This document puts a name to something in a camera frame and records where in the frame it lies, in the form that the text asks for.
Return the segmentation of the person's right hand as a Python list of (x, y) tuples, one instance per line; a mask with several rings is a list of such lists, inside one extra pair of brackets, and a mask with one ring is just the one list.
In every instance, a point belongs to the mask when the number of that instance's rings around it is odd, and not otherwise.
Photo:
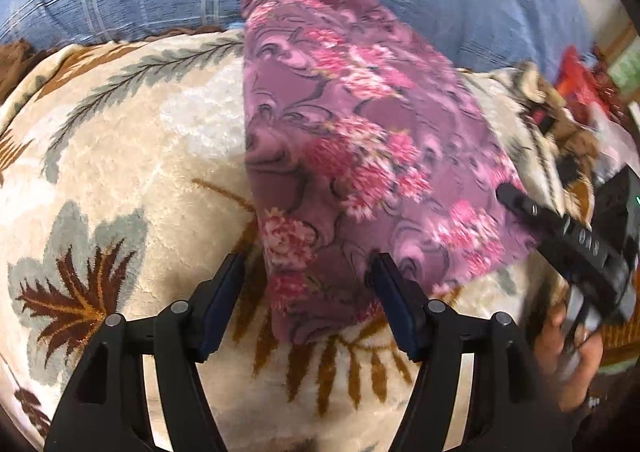
[(534, 355), (551, 385), (562, 412), (572, 412), (584, 404), (598, 372), (603, 354), (600, 332), (589, 333), (582, 324), (575, 330), (574, 342), (567, 345), (562, 332), (566, 317), (563, 305), (556, 305), (544, 320), (534, 342)]

